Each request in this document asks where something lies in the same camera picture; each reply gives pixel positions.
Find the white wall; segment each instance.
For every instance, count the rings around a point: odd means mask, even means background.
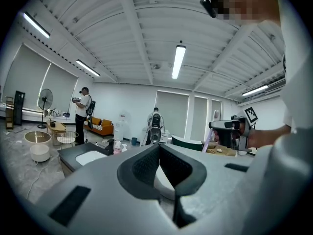
[[[13,59],[19,50],[20,46],[25,44],[27,47],[43,56],[50,62],[55,65],[65,69],[66,71],[72,73],[73,75],[78,77],[77,84],[75,87],[75,91],[73,93],[74,97],[79,97],[79,91],[84,87],[88,87],[89,89],[92,87],[93,79],[86,74],[82,73],[77,68],[71,66],[68,62],[63,60],[61,57],[56,54],[52,54],[51,51],[41,44],[38,40],[30,36],[27,32],[25,32],[20,26],[14,25],[10,32],[7,35],[5,42],[2,45],[0,51],[0,85],[1,85],[1,93],[3,93],[3,88],[5,85],[6,77],[11,68],[11,64]],[[5,116],[5,109],[0,107],[0,116]],[[66,119],[65,117],[57,117],[55,120],[63,123],[75,123],[75,111],[76,105],[70,105],[70,118]],[[41,121],[41,116],[33,113],[23,113],[24,120],[30,121]]]
[[[94,116],[96,118],[105,118],[116,123],[119,114],[125,114],[127,124],[124,138],[131,139],[132,137],[136,137],[140,140],[142,129],[147,124],[148,114],[153,111],[155,106],[158,90],[220,100],[222,102],[222,117],[225,119],[230,119],[233,114],[238,113],[240,110],[235,102],[231,103],[228,99],[203,93],[191,93],[191,91],[157,86],[94,83],[92,91],[90,92],[93,100],[96,101]],[[192,117],[193,105],[189,104],[187,131],[185,135],[187,139],[189,139],[191,135],[191,132],[188,130],[192,128]]]
[[[245,110],[250,107],[253,108],[259,119],[256,123],[256,129],[272,130],[284,125],[283,118],[285,104],[280,97],[268,101],[245,105],[241,108]]]

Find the person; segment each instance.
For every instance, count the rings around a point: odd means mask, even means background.
[[[264,20],[272,21],[281,27],[285,41],[283,57],[286,82],[298,72],[312,51],[312,39],[301,18],[288,0],[205,0],[201,1],[211,17],[227,20],[237,25],[255,24]],[[274,144],[282,135],[289,134],[295,128],[288,110],[285,109],[284,124],[275,130],[251,129],[248,137],[248,148],[259,148]],[[215,131],[215,140],[219,136]]]
[[[80,101],[73,100],[73,103],[77,105],[76,115],[75,115],[75,125],[76,125],[76,133],[78,136],[76,137],[77,145],[84,144],[84,121],[87,119],[86,110],[89,108],[91,104],[91,96],[89,95],[89,89],[84,87],[81,90],[82,99]]]
[[[151,144],[151,139],[150,139],[150,123],[152,121],[152,116],[153,116],[153,113],[154,112],[158,112],[158,107],[155,107],[153,109],[153,112],[150,113],[148,115],[148,118],[147,118],[147,124],[148,124],[148,136],[147,136],[147,141],[146,141],[146,145],[149,145]],[[160,128],[164,127],[164,123],[163,123],[163,118],[160,119]]]

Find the sink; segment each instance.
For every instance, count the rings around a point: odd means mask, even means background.
[[[89,151],[89,152],[86,152],[82,155],[79,155],[76,157],[76,161],[78,163],[80,163],[81,165],[86,165],[96,159],[101,159],[101,158],[104,158],[106,157],[106,155],[98,152],[98,151]]]

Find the black pants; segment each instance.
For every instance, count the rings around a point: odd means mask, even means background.
[[[76,132],[78,133],[78,137],[76,138],[76,142],[79,144],[84,144],[84,121],[87,117],[82,117],[76,114],[75,124],[76,124]]]
[[[146,145],[151,144],[151,139],[150,139],[150,131],[148,131],[148,136],[147,136],[147,141],[146,141]]]

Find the floor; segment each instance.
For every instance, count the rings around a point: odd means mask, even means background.
[[[15,126],[14,130],[8,132],[5,129],[5,121],[0,119],[0,130],[0,151],[4,164],[7,166],[11,185],[17,194],[27,198],[32,203],[36,203],[45,191],[64,179],[57,152],[59,146],[52,146],[50,142],[48,146],[50,147],[51,158],[46,162],[35,163],[30,157],[31,144],[24,139],[24,135],[29,131],[42,131],[37,127],[37,124],[23,123],[22,126]],[[67,125],[67,130],[75,131],[75,126]],[[88,142],[102,143],[103,140],[110,138],[112,136],[103,138],[88,132]],[[133,147],[129,141],[122,143],[127,144],[127,149]],[[162,198],[160,205],[169,217],[173,216],[173,201]]]

